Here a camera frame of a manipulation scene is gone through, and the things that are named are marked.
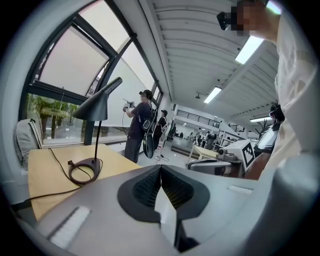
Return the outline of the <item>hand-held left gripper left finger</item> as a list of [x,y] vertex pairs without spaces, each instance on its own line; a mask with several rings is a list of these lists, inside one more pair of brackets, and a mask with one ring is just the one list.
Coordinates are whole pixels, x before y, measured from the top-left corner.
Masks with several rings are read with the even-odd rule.
[[155,210],[159,165],[94,181],[46,213],[37,231],[75,256],[173,256]]

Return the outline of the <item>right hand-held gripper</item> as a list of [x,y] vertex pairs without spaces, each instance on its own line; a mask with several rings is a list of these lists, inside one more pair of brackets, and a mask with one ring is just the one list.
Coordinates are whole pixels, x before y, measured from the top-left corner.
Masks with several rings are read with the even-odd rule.
[[221,176],[226,167],[240,164],[237,172],[238,178],[243,178],[255,160],[255,153],[249,139],[239,140],[218,151],[219,159],[201,159],[187,164],[187,169],[199,173]]

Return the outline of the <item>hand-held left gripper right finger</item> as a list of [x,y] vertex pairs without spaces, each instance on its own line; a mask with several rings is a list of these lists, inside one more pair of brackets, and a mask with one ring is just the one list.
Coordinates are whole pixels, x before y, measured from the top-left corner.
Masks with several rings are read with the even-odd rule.
[[223,177],[163,165],[194,187],[184,206],[196,217],[177,217],[177,233],[187,243],[183,256],[270,256],[274,253],[272,224],[267,221],[274,171],[259,180]]

